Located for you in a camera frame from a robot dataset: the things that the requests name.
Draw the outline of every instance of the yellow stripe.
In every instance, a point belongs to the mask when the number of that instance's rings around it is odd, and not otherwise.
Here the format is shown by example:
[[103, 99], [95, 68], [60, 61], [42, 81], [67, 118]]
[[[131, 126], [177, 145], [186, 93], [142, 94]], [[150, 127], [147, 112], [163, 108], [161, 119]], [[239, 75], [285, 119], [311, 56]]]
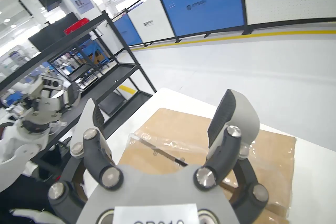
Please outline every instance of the yellow stripe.
[[136, 92], [135, 89], [129, 88], [129, 87], [123, 86], [123, 85], [119, 86], [118, 88], [121, 89], [121, 90], [123, 90], [123, 91], [126, 91], [127, 93], [130, 93], [132, 95]]
[[229, 39], [243, 39], [243, 38], [253, 38], [253, 37], [297, 35], [297, 34], [336, 34], [336, 30], [294, 30], [290, 32], [267, 32], [267, 33], [258, 33], [258, 34], [246, 34], [246, 35], [236, 35], [236, 36], [228, 36], [228, 37], [220, 37], [220, 38], [206, 38], [206, 39], [199, 39], [199, 40], [193, 40], [193, 41], [180, 41], [179, 43], [169, 43], [169, 44], [161, 44], [161, 45], [154, 45], [154, 46], [150, 45], [147, 47], [132, 48], [131, 50], [136, 51], [136, 50], [144, 50], [144, 49], [151, 49], [151, 48], [194, 44], [194, 43], [202, 43], [202, 42], [213, 42], [213, 41], [221, 41], [221, 40], [229, 40]]

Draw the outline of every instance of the shelf rack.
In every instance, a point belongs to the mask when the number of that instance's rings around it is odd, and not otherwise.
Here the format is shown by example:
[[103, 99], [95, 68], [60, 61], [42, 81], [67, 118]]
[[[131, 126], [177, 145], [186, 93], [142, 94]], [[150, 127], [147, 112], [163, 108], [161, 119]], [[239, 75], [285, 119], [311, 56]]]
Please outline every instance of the shelf rack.
[[[104, 44], [101, 37], [95, 31], [95, 28], [103, 22], [107, 22], [107, 24], [111, 27], [114, 34], [121, 42], [123, 49], [128, 52], [134, 63], [120, 63], [111, 50], [108, 49], [106, 44]], [[56, 175], [60, 175], [62, 173], [62, 169], [43, 161], [42, 156], [49, 150], [49, 148], [57, 144], [61, 137], [77, 124], [89, 98], [95, 99], [99, 105], [102, 104], [101, 109], [109, 115], [109, 119], [104, 124], [104, 136], [105, 138], [108, 138], [151, 97], [151, 94], [139, 90], [138, 86], [130, 78], [134, 72], [139, 70], [152, 90], [156, 92], [155, 87], [150, 82], [148, 76], [142, 69], [134, 54], [131, 52], [130, 48], [127, 46], [117, 28], [114, 26], [112, 20], [108, 17], [108, 14], [103, 11], [100, 16], [78, 28], [71, 34], [66, 35], [56, 44], [51, 45], [22, 67], [18, 68], [17, 71], [13, 72], [0, 83], [0, 93], [6, 92], [16, 82], [20, 81], [22, 77], [29, 74], [43, 62], [52, 60], [59, 54], [64, 53], [64, 51], [68, 50], [85, 34], [88, 34], [91, 31], [95, 32], [97, 40], [101, 43], [102, 47], [116, 64], [108, 72], [103, 74], [101, 77], [98, 77], [85, 88], [85, 91], [82, 92], [81, 100], [78, 106], [72, 108], [70, 111], [67, 111], [62, 116], [63, 120], [67, 122], [67, 126], [56, 134], [49, 136], [47, 147], [32, 159], [34, 163]], [[134, 87], [137, 89], [137, 92], [128, 100], [118, 94], [118, 92], [115, 92], [117, 91], [118, 86], [127, 79], [130, 79]]]

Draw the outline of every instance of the silver screw head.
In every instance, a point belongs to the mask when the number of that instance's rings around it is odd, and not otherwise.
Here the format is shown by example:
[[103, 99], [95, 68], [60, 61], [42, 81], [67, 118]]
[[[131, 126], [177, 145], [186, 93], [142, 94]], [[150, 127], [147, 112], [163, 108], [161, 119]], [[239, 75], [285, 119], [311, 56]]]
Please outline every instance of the silver screw head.
[[48, 191], [48, 196], [52, 200], [56, 200], [62, 196], [64, 192], [64, 185], [61, 182], [54, 183]]
[[253, 195], [260, 202], [266, 202], [269, 199], [269, 192], [261, 184], [257, 184], [254, 186]]
[[120, 179], [119, 170], [115, 167], [110, 167], [105, 170], [104, 174], [102, 175], [102, 183], [106, 187], [113, 187], [115, 186]]
[[82, 142], [75, 143], [71, 148], [71, 152], [74, 155], [79, 155], [82, 151], [83, 151], [83, 143]]
[[237, 127], [237, 126], [228, 126], [227, 127], [227, 131], [229, 133], [229, 135], [231, 135], [232, 137], [241, 137], [242, 132], [241, 130]]
[[97, 130], [95, 128], [88, 128], [84, 134], [83, 134], [83, 137], [84, 139], [86, 140], [89, 140], [89, 139], [92, 139], [96, 136], [97, 134]]
[[216, 184], [213, 172], [206, 167], [202, 167], [197, 170], [196, 179], [203, 187], [212, 187]]
[[239, 149], [239, 157], [244, 159], [244, 158], [247, 158], [249, 154], [250, 154], [250, 146], [242, 143]]
[[199, 224], [217, 224], [215, 215], [207, 210], [198, 211]]
[[111, 224], [113, 222], [113, 214], [114, 214], [114, 210], [109, 210], [107, 212], [104, 212], [100, 216], [97, 224]]

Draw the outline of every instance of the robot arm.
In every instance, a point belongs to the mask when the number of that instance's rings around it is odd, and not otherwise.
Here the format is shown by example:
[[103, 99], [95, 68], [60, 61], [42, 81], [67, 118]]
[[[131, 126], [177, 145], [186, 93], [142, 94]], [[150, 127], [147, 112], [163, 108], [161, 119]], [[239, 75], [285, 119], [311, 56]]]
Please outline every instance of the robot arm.
[[[49, 190], [54, 211], [66, 223], [112, 223], [114, 209], [119, 206], [196, 203], [200, 223], [250, 224], [265, 208], [268, 192], [258, 183], [247, 158], [249, 145], [258, 135], [259, 118], [242, 94], [228, 90], [218, 106], [208, 129], [205, 164], [181, 162], [184, 168], [166, 175], [146, 174], [129, 165], [116, 166], [97, 119], [101, 117], [90, 99], [72, 137], [71, 151], [73, 157], [83, 158], [99, 185], [85, 204], [65, 181], [54, 183]], [[228, 201], [218, 185], [230, 170], [235, 173], [238, 189]]]
[[[80, 100], [80, 90], [72, 83], [66, 90], [62, 81], [40, 75], [31, 85], [24, 87], [27, 97], [20, 102], [25, 108], [18, 116], [8, 113], [0, 119], [4, 128], [0, 140], [0, 192], [9, 187], [24, 171], [25, 164], [48, 144], [48, 135], [53, 123]], [[43, 92], [63, 91], [55, 98], [43, 97]]]

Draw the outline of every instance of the factory floor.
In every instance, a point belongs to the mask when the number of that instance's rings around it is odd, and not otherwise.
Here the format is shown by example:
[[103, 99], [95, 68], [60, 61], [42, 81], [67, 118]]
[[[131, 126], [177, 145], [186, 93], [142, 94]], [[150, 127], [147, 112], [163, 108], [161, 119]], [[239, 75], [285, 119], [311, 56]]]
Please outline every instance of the factory floor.
[[[336, 151], [335, 24], [214, 34], [132, 51], [156, 89], [216, 106], [228, 88], [239, 91], [261, 123]], [[132, 62], [127, 52], [118, 58]], [[152, 93], [139, 71], [132, 78]]]

